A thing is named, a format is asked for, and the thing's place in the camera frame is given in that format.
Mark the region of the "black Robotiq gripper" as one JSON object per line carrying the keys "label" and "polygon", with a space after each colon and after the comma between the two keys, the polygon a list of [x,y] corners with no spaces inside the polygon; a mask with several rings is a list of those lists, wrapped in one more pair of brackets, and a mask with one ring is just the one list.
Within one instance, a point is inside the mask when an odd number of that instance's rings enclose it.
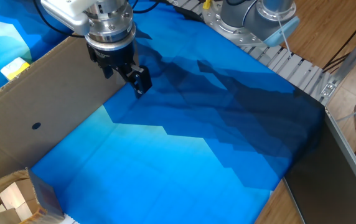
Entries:
{"label": "black Robotiq gripper", "polygon": [[136,98],[142,97],[152,87],[149,69],[146,66],[138,66],[134,63],[135,49],[133,43],[122,49],[112,51],[96,49],[89,43],[87,43],[87,48],[90,60],[101,65],[105,78],[109,79],[113,75],[114,69],[126,83],[131,85]]}

